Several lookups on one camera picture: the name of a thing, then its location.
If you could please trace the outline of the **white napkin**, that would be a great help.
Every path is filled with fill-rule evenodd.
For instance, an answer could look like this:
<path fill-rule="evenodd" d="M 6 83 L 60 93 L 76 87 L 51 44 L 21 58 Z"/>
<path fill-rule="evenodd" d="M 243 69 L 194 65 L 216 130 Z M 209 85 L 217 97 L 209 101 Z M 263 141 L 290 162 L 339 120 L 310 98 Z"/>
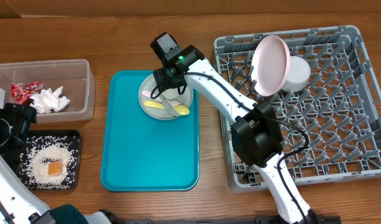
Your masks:
<path fill-rule="evenodd" d="M 66 96 L 61 96 L 63 93 L 63 86 L 60 86 L 55 91 L 49 89 L 42 89 L 40 93 L 33 94 L 30 99 L 31 107 L 35 108 L 39 114 L 59 112 L 63 110 L 70 100 Z"/>

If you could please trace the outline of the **grey plastic knife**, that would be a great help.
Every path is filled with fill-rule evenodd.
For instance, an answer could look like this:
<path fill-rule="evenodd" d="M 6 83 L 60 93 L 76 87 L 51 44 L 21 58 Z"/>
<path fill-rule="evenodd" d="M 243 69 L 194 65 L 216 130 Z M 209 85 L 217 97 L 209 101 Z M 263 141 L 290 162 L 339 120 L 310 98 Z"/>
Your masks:
<path fill-rule="evenodd" d="M 159 98 L 162 101 L 162 105 L 165 108 L 165 110 L 170 113 L 171 115 L 175 117 L 179 117 L 180 115 L 173 109 L 173 107 L 169 104 L 169 102 L 163 97 L 163 95 L 160 95 Z"/>

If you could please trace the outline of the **orange food cube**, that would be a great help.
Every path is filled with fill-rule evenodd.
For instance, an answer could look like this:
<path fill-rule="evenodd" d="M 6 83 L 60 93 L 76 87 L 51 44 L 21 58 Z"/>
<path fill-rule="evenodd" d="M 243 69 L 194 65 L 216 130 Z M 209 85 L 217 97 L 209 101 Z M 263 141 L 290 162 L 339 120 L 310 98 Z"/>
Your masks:
<path fill-rule="evenodd" d="M 63 173 L 63 162 L 55 161 L 48 165 L 48 175 L 55 176 Z"/>

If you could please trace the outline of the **grey bowl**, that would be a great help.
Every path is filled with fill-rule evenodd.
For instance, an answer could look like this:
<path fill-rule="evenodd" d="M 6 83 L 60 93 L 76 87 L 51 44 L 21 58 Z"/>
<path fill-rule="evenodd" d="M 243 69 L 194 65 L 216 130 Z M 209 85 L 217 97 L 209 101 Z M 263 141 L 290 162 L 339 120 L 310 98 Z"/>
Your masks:
<path fill-rule="evenodd" d="M 297 56 L 290 57 L 290 70 L 283 91 L 297 92 L 303 90 L 308 84 L 311 69 L 308 62 Z"/>

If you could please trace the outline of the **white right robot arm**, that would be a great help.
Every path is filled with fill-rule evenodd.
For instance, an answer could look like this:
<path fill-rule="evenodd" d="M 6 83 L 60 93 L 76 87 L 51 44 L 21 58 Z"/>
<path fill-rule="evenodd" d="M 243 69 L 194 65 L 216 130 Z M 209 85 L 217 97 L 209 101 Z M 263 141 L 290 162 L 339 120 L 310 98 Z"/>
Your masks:
<path fill-rule="evenodd" d="M 277 205 L 281 223 L 317 223 L 318 217 L 303 199 L 285 163 L 288 154 L 273 106 L 258 104 L 227 82 L 195 46 L 180 47 L 167 32 L 150 45 L 162 67 L 154 70 L 152 98 L 165 90 L 183 93 L 186 87 L 206 97 L 231 126 L 232 148 L 262 176 Z"/>

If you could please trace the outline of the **yellow plastic spoon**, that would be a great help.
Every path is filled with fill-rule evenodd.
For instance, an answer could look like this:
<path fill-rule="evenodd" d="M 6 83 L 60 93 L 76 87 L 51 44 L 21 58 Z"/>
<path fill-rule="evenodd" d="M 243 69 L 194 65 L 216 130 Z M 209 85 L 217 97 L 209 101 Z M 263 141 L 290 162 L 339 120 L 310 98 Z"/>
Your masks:
<path fill-rule="evenodd" d="M 152 101 L 152 100 L 145 100 L 144 101 L 144 106 L 150 107 L 150 108 L 157 108 L 157 109 L 161 109 L 161 110 L 165 109 L 163 107 L 163 104 L 157 103 L 156 101 Z M 190 113 L 190 110 L 186 106 L 183 106 L 183 105 L 174 106 L 173 109 L 179 115 L 188 115 Z"/>

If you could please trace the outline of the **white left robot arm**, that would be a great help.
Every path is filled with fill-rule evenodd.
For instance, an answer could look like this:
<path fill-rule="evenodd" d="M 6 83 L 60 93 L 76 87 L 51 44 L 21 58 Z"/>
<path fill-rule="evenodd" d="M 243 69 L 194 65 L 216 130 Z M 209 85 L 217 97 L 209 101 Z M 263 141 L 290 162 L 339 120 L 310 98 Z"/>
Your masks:
<path fill-rule="evenodd" d="M 24 147 L 30 125 L 36 122 L 32 107 L 6 103 L 0 109 L 0 223 L 111 223 L 102 211 L 83 215 L 70 204 L 51 209 L 19 180 L 11 165 Z"/>

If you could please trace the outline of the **pink plate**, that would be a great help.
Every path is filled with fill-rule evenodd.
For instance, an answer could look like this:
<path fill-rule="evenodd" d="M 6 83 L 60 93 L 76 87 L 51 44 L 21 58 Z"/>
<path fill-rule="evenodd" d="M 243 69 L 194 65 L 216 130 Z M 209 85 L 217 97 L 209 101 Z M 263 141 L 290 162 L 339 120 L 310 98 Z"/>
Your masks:
<path fill-rule="evenodd" d="M 255 91 L 262 96 L 275 94 L 286 82 L 290 70 L 287 44 L 276 35 L 266 36 L 254 52 L 252 66 Z"/>

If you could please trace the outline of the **white paper cup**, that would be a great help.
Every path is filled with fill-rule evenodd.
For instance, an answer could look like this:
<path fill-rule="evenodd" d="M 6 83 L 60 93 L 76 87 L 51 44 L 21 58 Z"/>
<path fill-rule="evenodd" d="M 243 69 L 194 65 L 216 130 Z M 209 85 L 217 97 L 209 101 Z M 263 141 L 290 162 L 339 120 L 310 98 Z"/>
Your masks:
<path fill-rule="evenodd" d="M 166 100 L 173 100 L 179 95 L 177 88 L 170 88 L 162 92 L 162 96 Z"/>

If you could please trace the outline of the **large red snack wrapper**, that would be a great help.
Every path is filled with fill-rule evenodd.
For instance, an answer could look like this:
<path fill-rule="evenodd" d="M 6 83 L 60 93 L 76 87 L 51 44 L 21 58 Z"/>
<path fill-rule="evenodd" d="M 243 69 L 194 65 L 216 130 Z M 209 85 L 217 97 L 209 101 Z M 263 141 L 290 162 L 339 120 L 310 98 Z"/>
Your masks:
<path fill-rule="evenodd" d="M 43 86 L 44 84 L 40 81 L 28 85 L 11 83 L 11 96 L 16 100 L 16 103 L 23 105 L 32 95 L 39 93 Z"/>

